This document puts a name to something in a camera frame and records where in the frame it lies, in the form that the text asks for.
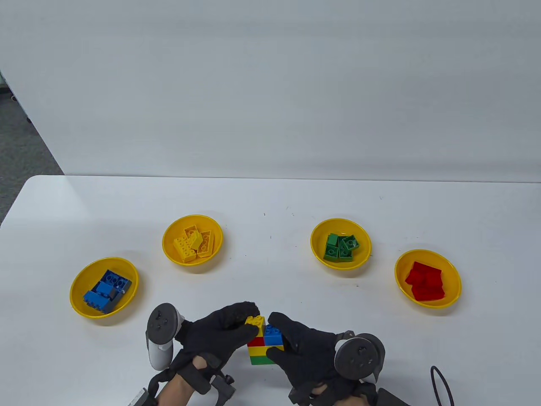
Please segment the person's left hand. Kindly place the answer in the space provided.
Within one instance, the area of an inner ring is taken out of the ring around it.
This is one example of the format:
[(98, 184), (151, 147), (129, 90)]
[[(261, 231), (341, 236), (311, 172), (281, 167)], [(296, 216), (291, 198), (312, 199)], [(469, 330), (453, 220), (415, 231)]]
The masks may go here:
[(185, 406), (198, 393), (218, 391), (218, 405), (235, 392), (222, 369), (232, 354), (258, 335), (246, 324), (259, 316), (253, 302), (230, 304), (197, 321), (188, 321), (170, 303), (151, 312), (145, 331), (149, 361), (157, 371), (149, 382), (146, 405)]

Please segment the person's right hand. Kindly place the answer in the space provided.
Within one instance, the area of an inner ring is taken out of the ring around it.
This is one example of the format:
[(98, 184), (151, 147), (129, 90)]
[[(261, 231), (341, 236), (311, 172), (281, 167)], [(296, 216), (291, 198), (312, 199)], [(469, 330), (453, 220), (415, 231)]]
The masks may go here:
[(276, 363), (294, 390), (293, 403), (314, 406), (373, 406), (375, 386), (342, 377), (334, 367), (337, 334), (316, 330), (272, 312), (268, 322), (282, 333), (284, 348), (266, 356)]

